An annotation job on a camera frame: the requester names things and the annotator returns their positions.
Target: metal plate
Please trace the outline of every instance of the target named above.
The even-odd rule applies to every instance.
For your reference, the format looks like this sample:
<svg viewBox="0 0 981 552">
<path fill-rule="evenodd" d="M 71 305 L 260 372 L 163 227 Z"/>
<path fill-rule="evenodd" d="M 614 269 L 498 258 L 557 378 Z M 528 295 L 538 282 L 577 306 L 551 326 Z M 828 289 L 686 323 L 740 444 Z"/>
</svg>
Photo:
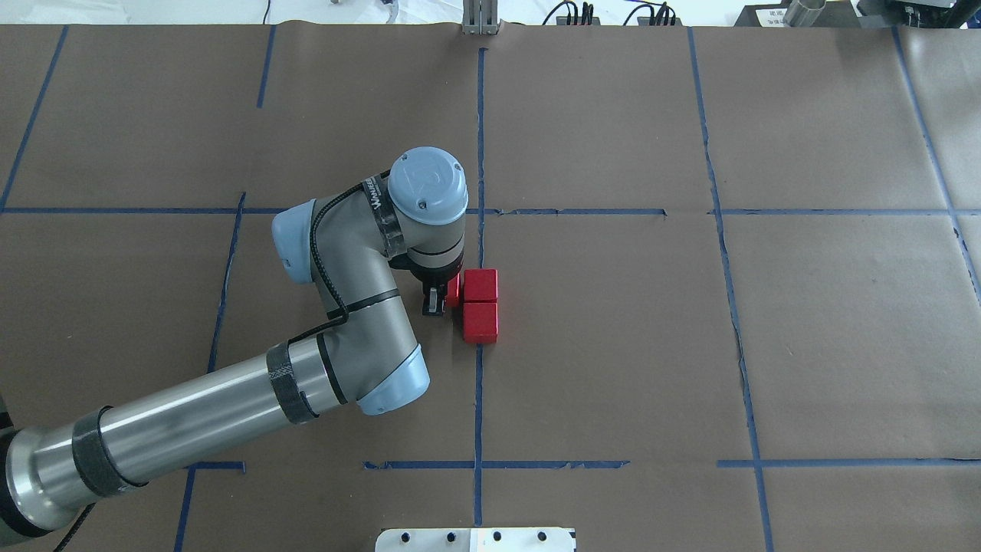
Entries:
<svg viewBox="0 0 981 552">
<path fill-rule="evenodd" d="M 375 542 L 375 552 L 414 550 L 575 552 L 576 529 L 562 527 L 388 529 L 378 535 L 378 540 Z"/>
</svg>

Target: black cable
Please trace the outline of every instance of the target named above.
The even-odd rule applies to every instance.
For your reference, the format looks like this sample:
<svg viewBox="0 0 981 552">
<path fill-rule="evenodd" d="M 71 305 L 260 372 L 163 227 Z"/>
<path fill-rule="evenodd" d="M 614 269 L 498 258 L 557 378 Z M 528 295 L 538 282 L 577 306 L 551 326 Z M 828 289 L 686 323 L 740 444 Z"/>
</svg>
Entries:
<svg viewBox="0 0 981 552">
<path fill-rule="evenodd" d="M 654 6 L 659 6 L 659 5 L 660 4 L 647 4 L 647 3 L 643 3 L 640 6 L 634 8 L 634 11 L 632 11 L 630 13 L 630 15 L 627 16 L 627 19 L 623 22 L 623 25 L 621 27 L 626 27 L 627 26 L 627 23 L 630 22 L 630 18 L 634 17 L 634 14 L 636 14 L 638 11 L 642 10 L 643 8 L 648 8 L 650 10 L 650 19 L 653 21 L 653 19 L 654 19 Z"/>
<path fill-rule="evenodd" d="M 387 178 L 388 173 L 389 171 L 384 171 L 379 175 L 379 177 Z M 317 246 L 317 230 L 320 228 L 320 223 L 322 220 L 324 220 L 324 217 L 327 215 L 328 211 L 336 207 L 345 199 L 351 197 L 355 193 L 358 193 L 360 190 L 362 190 L 362 186 L 359 184 L 328 201 L 326 205 L 317 211 L 317 215 L 314 216 L 313 222 L 310 224 L 310 256 L 313 257 L 314 265 L 317 266 L 317 274 L 319 274 L 320 279 L 324 281 L 324 287 L 327 288 L 328 293 L 331 294 L 331 299 L 333 299 L 334 302 L 337 303 L 337 307 L 340 308 L 340 316 L 332 318 L 331 320 L 328 320 L 315 328 L 310 328 L 300 335 L 290 339 L 288 341 L 289 343 L 296 343 L 297 341 L 306 339 L 314 334 L 319 334 L 324 330 L 347 323 L 350 311 L 347 309 L 347 304 L 344 303 L 344 300 L 340 298 L 340 292 L 337 291 L 337 288 L 334 286 L 334 282 L 331 281 L 331 277 L 327 275 L 327 269 L 324 268 L 324 260 L 320 257 L 320 247 Z"/>
<path fill-rule="evenodd" d="M 648 23 L 659 27 L 667 27 L 669 9 L 667 4 L 661 4 L 661 7 L 657 9 L 657 17 L 654 18 L 654 21 Z"/>
<path fill-rule="evenodd" d="M 569 10 L 570 12 L 572 12 L 572 10 L 575 10 L 576 11 L 576 16 L 574 18 L 572 18 L 573 21 L 579 19 L 579 6 L 577 6 L 576 3 L 573 2 L 572 0 L 563 0 L 562 2 L 559 2 L 554 8 L 552 8 L 552 11 L 548 12 L 548 15 L 545 16 L 545 21 L 542 22 L 542 25 L 548 25 L 548 20 L 562 6 L 566 6 L 566 9 Z M 572 22 L 569 21 L 569 16 L 566 16 L 566 20 L 565 21 L 566 21 L 566 25 L 571 25 L 572 24 Z"/>
<path fill-rule="evenodd" d="M 65 533 L 65 538 L 63 538 L 62 541 L 58 543 L 58 546 L 55 547 L 54 552 L 62 552 L 63 550 L 65 550 L 65 547 L 68 546 L 69 541 L 72 540 L 72 537 L 75 536 L 75 533 L 77 533 L 78 530 L 81 528 L 81 524 L 85 522 L 85 518 L 87 518 L 88 515 L 92 513 L 93 508 L 95 508 L 94 502 L 86 506 L 85 509 L 81 511 L 81 514 L 78 514 L 78 519 L 75 520 L 74 524 L 72 524 L 72 528 L 70 528 L 68 532 Z"/>
</svg>

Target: gray joint cap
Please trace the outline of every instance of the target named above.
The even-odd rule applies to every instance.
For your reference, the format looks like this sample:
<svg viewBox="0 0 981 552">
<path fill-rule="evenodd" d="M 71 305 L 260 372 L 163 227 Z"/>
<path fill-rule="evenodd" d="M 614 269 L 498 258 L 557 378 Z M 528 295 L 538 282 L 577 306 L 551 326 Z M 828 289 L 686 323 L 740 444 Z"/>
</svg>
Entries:
<svg viewBox="0 0 981 552">
<path fill-rule="evenodd" d="M 388 176 L 388 194 L 398 210 L 416 222 L 443 226 L 467 210 L 467 179 L 455 157 L 438 147 L 406 151 Z"/>
</svg>

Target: blue joint cap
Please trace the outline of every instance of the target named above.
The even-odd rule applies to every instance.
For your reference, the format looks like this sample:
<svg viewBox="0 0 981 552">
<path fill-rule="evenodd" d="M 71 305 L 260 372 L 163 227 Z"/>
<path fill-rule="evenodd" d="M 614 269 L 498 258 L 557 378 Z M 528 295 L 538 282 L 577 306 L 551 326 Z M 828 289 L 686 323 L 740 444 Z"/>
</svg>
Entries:
<svg viewBox="0 0 981 552">
<path fill-rule="evenodd" d="M 316 199 L 310 199 L 273 218 L 273 243 L 286 274 L 297 284 L 313 282 L 310 271 L 310 222 L 314 202 Z"/>
<path fill-rule="evenodd" d="M 416 147 L 395 160 L 388 194 L 416 222 L 443 226 L 467 210 L 467 178 L 455 157 L 438 147 Z"/>
<path fill-rule="evenodd" d="M 367 395 L 358 401 L 361 412 L 378 415 L 400 409 L 423 396 L 429 389 L 429 371 L 423 348 L 417 345 L 409 357 Z"/>
</svg>

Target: black tape wrap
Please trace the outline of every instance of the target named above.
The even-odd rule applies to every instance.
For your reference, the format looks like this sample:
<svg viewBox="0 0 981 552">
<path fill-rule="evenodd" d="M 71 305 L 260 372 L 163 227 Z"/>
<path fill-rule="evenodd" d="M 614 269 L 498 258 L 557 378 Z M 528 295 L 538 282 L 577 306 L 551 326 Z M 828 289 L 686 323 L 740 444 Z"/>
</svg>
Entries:
<svg viewBox="0 0 981 552">
<path fill-rule="evenodd" d="M 382 180 L 382 176 L 375 175 L 363 181 L 361 187 L 368 197 L 371 212 L 375 215 L 379 231 L 382 232 L 382 239 L 385 240 L 385 258 L 392 259 L 407 252 L 402 227 L 398 224 L 398 217 L 395 216 L 395 205 L 391 202 L 388 185 Z"/>
<path fill-rule="evenodd" d="M 17 431 L 0 435 L 0 467 L 3 468 L 3 476 L 0 477 L 0 520 L 18 534 L 28 538 L 37 538 L 51 531 L 32 524 L 21 513 L 21 510 L 17 507 L 17 503 L 14 501 L 14 496 L 11 494 L 10 485 L 7 482 L 7 451 L 10 449 L 10 444 L 16 436 Z"/>
<path fill-rule="evenodd" d="M 78 475 L 93 493 L 105 498 L 130 492 L 146 483 L 134 483 L 123 477 L 109 458 L 109 451 L 102 440 L 99 421 L 112 407 L 102 407 L 75 422 L 72 430 L 72 458 Z"/>
<path fill-rule="evenodd" d="M 266 367 L 276 400 L 290 423 L 306 423 L 319 416 L 296 385 L 293 363 L 289 361 L 289 343 L 280 343 L 266 353 Z"/>
</svg>

